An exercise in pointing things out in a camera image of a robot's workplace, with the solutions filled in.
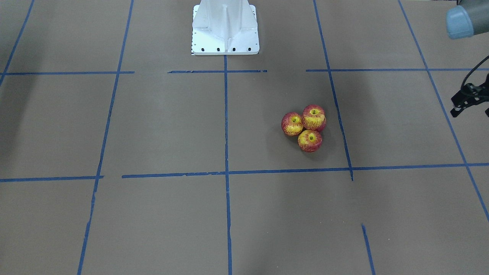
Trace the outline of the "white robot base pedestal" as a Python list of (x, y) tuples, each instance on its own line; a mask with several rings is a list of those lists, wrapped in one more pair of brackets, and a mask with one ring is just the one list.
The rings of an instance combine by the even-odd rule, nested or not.
[(257, 11), (248, 0), (202, 0), (192, 15), (193, 55), (259, 53)]

